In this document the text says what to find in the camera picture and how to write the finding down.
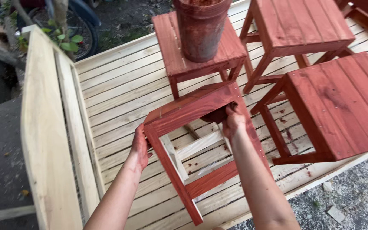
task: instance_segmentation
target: hand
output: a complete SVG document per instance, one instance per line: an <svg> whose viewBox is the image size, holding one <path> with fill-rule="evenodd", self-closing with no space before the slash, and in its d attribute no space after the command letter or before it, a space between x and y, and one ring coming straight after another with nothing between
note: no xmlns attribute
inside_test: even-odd
<svg viewBox="0 0 368 230"><path fill-rule="evenodd" d="M152 153L148 153L149 145L147 144L146 136L144 135L144 125L141 123L134 133L132 148L130 150L130 154L137 154L138 164L143 170L147 164L148 159L153 155Z"/></svg>
<svg viewBox="0 0 368 230"><path fill-rule="evenodd" d="M232 141L232 138L237 132L246 132L245 117L239 111L237 106L227 105L225 112L228 118L222 122L224 135Z"/></svg>

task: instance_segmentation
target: stool seat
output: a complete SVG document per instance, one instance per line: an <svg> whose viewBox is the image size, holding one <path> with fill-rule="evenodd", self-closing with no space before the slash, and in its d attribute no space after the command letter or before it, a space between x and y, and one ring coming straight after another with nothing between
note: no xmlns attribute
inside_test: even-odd
<svg viewBox="0 0 368 230"><path fill-rule="evenodd" d="M284 91L316 152L291 156L279 130L269 128L281 158L274 164L338 161L368 152L368 54L362 52L287 73L251 113L266 112Z"/></svg>
<svg viewBox="0 0 368 230"><path fill-rule="evenodd" d="M248 33L253 19L258 31ZM256 84L276 83L282 77L262 76L273 58L294 55L304 68L310 65L306 54L326 52L315 64L332 60L355 37L333 0L251 0L240 39L244 44L262 41L265 50L255 70L245 62L244 93L249 93Z"/></svg>
<svg viewBox="0 0 368 230"><path fill-rule="evenodd" d="M174 99L179 97L177 89L179 82L215 72L220 72L223 81L236 80L248 53L228 18L225 21L217 55L204 63L192 62L182 53L176 12L154 16L152 21ZM231 69L229 75L226 72L228 69Z"/></svg>
<svg viewBox="0 0 368 230"><path fill-rule="evenodd" d="M256 20L264 47L352 41L354 36L333 0L256 0Z"/></svg>

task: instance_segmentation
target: unstained wooden stool leg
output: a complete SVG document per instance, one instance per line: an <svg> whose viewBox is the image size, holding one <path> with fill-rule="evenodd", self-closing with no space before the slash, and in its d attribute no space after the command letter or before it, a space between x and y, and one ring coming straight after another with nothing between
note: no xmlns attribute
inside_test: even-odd
<svg viewBox="0 0 368 230"><path fill-rule="evenodd" d="M168 80L170 81L171 92L174 100L179 98L178 96L178 88L177 88L177 80L174 77L168 76Z"/></svg>
<svg viewBox="0 0 368 230"><path fill-rule="evenodd" d="M259 78L262 76L263 72L266 70L268 65L271 63L272 59L274 58L274 55L271 51L265 52L262 59L260 60L258 66L253 71L251 76L248 76L248 82L244 87L244 93L249 93L253 86L256 85Z"/></svg>
<svg viewBox="0 0 368 230"><path fill-rule="evenodd" d="M188 214L190 214L190 217L193 220L194 224L196 226L201 224L202 216L200 214L200 211L188 194L188 191L183 184L183 180L181 179L175 166L173 165L173 162L166 152L163 143L161 143L159 136L156 134L151 124L144 126L144 132L154 151L157 153L157 156L161 164L163 165L163 168L166 170L166 173L170 178L172 185L174 186L175 190L178 193L178 196L186 207Z"/></svg>

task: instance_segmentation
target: tree trunk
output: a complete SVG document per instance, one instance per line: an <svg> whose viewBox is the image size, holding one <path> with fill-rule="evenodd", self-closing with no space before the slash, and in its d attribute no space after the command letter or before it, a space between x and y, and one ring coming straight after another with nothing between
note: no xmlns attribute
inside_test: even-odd
<svg viewBox="0 0 368 230"><path fill-rule="evenodd" d="M28 13L26 13L24 8L22 8L22 5L19 2L19 0L12 0L12 5L16 9L16 11L18 12L19 16L21 16L21 18L24 20L24 22L27 26L34 24L31 20L31 18L28 16Z"/></svg>
<svg viewBox="0 0 368 230"><path fill-rule="evenodd" d="M66 22L66 12L68 11L68 0L53 0L54 5L54 20L65 35L62 42L69 42L68 23ZM65 54L75 61L75 55L71 51L65 51Z"/></svg>

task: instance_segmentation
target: wooden pallet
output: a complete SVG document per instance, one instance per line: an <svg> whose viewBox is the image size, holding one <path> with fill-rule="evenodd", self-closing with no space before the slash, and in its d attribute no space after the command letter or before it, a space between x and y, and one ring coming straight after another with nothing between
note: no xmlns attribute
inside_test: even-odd
<svg viewBox="0 0 368 230"><path fill-rule="evenodd" d="M248 0L241 0L232 4L228 11L238 35L248 6ZM356 37L349 48L354 52L368 51L368 33L350 18L346 22ZM262 44L250 43L247 48L252 65L257 66L264 54ZM309 54L308 59L314 63L322 54ZM127 158L134 129L144 121L150 111L172 101L173 96L154 33L77 62L75 67L102 172L104 184L101 186L107 189ZM264 75L278 75L296 69L298 65L295 58L286 56L274 59ZM184 95L205 84L218 82L221 82L219 73L182 82L178 84L179 94ZM246 82L247 77L242 68L237 79L241 90ZM250 94L243 95L248 108L251 109L272 87L273 84L256 85ZM270 111L292 154L313 150L313 145L288 101L272 104ZM252 121L276 183L287 198L294 197L368 158L367 153L339 162L273 166L271 158L279 156L279 153L269 131L261 115L253 116ZM215 123L209 124L200 119L190 125L201 137L218 130ZM168 136L178 151L193 141L183 127ZM221 140L199 151L196 157L184 159L184 167L190 178L196 177L214 164L225 162L230 155ZM154 155L143 171L125 229L211 229L219 225L228 228L251 217L238 176L199 196L197 206L204 222L195 227L160 161Z"/></svg>

